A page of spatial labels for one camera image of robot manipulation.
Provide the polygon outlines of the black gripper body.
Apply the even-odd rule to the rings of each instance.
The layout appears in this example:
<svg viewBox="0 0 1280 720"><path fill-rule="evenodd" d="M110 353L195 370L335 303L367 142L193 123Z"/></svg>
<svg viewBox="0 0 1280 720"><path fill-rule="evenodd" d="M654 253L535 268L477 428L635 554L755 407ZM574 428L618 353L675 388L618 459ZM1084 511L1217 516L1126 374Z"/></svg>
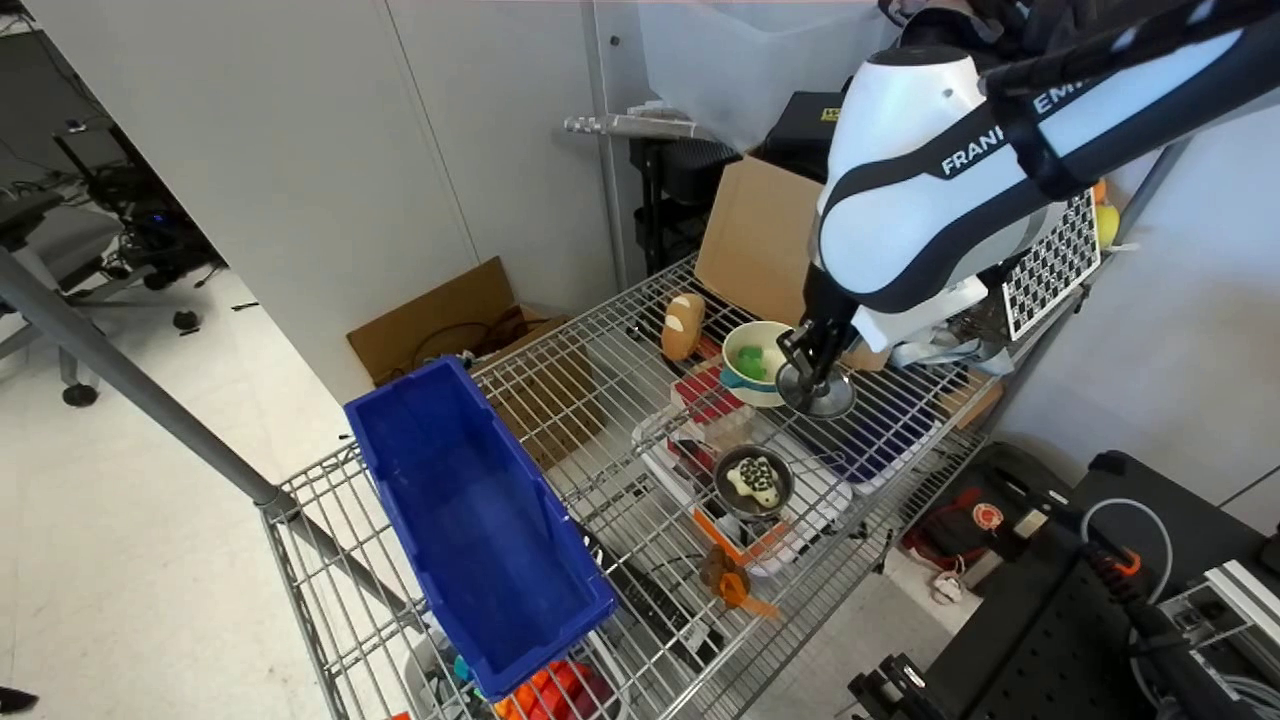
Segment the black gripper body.
<svg viewBox="0 0 1280 720"><path fill-rule="evenodd" d="M828 379L842 353L857 339L852 315L862 301L844 290L828 271L806 274L806 315L780 337L784 368L813 379Z"/></svg>

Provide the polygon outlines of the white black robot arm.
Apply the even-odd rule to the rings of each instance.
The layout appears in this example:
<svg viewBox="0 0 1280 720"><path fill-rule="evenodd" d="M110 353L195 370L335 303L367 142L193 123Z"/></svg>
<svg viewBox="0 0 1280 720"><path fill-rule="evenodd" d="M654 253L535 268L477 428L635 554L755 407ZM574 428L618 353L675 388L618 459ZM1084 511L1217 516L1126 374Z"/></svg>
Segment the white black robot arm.
<svg viewBox="0 0 1280 720"><path fill-rule="evenodd" d="M1280 86L1280 0L877 0L842 98L780 391L813 407L867 313L1022 253L1054 201Z"/></svg>

